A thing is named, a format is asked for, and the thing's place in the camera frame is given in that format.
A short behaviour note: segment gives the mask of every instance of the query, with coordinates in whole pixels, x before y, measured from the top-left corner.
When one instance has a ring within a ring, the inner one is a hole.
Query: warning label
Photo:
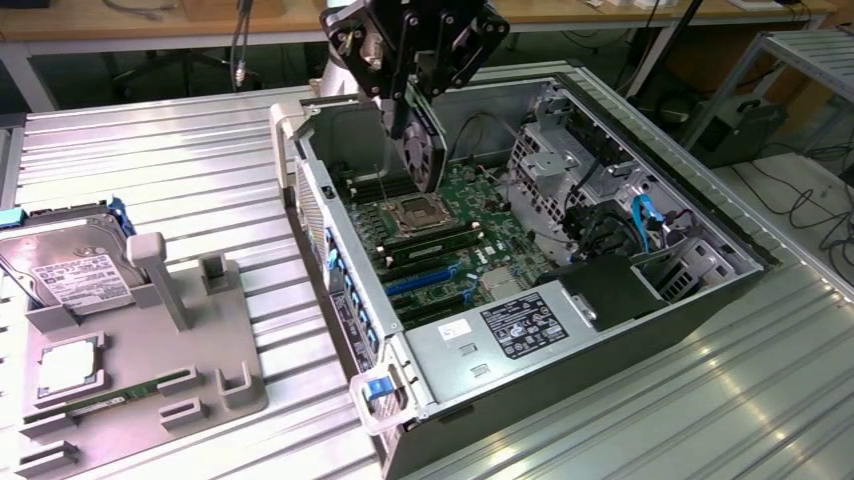
[[[57,300],[70,308],[131,294],[110,255],[37,267],[33,273]]]
[[[485,310],[481,316],[514,360],[570,336],[540,293]]]

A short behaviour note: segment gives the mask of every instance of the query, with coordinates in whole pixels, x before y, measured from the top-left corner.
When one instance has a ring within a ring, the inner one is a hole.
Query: aluminum extrusion table
[[[851,477],[852,288],[585,69],[540,70],[582,82],[785,265],[677,347],[413,478]],[[218,251],[241,263],[271,400],[259,414],[78,478],[379,478],[277,197],[267,106],[286,102],[297,118],[307,95],[297,88],[33,115],[15,132],[18,203],[74,203],[115,191],[141,229],[165,232],[170,268]],[[19,295],[6,285],[0,456],[18,435],[9,412],[22,326]]]

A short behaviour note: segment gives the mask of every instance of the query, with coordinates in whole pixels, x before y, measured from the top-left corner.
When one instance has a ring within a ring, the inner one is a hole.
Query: wooden table
[[[319,14],[323,0],[283,0],[282,17],[254,19],[250,43],[281,44],[325,41]],[[825,0],[806,0],[813,11],[810,28],[819,26],[835,7]],[[134,5],[158,6],[162,0],[134,0]],[[689,0],[657,11],[652,26],[665,27],[658,36],[636,84],[646,78]],[[625,29],[646,25],[650,11],[610,3],[598,9],[581,0],[496,0],[513,32]],[[231,44],[234,21],[190,22],[181,9],[163,12],[162,21],[150,21],[118,12],[99,0],[54,0],[50,9],[0,9],[0,60],[34,112],[57,109],[50,91],[33,68],[37,55],[103,53],[178,48],[225,47]],[[706,0],[693,25],[786,21],[789,10],[746,12],[726,0]]]

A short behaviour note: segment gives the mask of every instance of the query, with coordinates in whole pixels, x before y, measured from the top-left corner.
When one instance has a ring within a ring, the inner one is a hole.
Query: hard drive
[[[118,199],[30,215],[0,212],[0,267],[34,308],[62,304],[89,315],[130,304],[131,288],[147,283],[126,255],[134,233]]]

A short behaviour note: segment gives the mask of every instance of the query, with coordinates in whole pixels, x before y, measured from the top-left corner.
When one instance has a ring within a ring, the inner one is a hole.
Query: motherboard
[[[408,328],[528,290],[554,268],[484,167],[450,165],[430,194],[394,180],[366,187],[349,213]]]

